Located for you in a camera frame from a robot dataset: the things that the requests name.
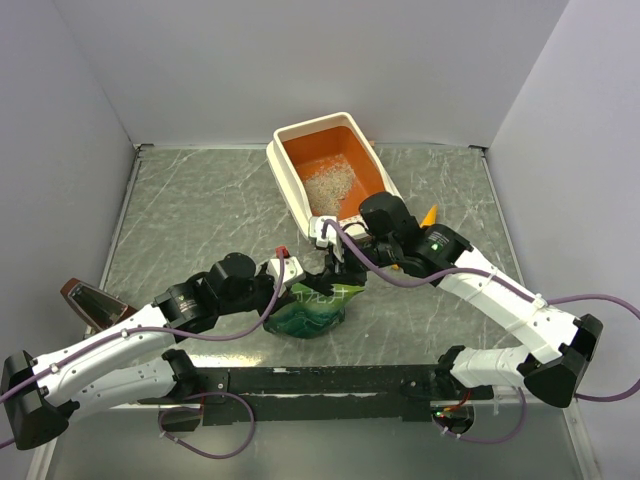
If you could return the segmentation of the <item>green cat litter bag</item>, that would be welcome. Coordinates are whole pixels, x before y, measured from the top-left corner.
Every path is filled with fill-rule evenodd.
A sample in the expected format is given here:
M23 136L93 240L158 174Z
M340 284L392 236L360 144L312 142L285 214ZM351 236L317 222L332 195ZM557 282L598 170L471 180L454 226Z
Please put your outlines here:
M307 287L307 273L285 291L285 306L264 321L265 331L298 339L322 336L345 321L348 303L365 291L365 286L335 284L334 294L323 296Z

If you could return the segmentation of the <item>yellow plastic litter scoop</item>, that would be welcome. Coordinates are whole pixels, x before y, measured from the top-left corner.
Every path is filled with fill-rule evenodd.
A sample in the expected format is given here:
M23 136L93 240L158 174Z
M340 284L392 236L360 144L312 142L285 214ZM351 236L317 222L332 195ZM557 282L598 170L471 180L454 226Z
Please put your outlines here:
M427 266L427 231L435 225L436 208L432 207L420 219L413 216L398 197L393 197L392 200L391 230L388 235L390 256L395 265L407 273L423 271Z

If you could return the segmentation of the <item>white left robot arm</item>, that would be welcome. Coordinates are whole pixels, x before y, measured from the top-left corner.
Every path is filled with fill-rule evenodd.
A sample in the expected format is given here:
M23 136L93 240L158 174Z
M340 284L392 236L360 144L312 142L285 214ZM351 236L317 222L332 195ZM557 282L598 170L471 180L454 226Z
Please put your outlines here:
M283 250L262 266L231 253L102 332L48 354L21 350L7 357L1 404L10 444L34 449L74 420L140 399L189 400L198 379L177 344L211 340L209 330L225 315L256 311L265 321L300 275Z

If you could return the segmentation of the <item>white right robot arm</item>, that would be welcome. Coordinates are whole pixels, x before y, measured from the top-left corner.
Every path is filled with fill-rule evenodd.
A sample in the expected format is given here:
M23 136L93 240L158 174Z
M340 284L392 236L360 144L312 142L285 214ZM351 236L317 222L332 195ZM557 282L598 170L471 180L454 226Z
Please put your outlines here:
M406 287L428 283L469 303L519 341L519 346L480 350L450 348L439 359L436 384L458 398L484 386L528 390L548 405L571 403L598 344L603 325L576 317L526 290L493 265L467 239L443 224L423 227L404 201L379 192L363 201L365 239L353 240L335 218L313 217L309 237L330 247L339 273L371 271L390 281L396 265L410 276Z

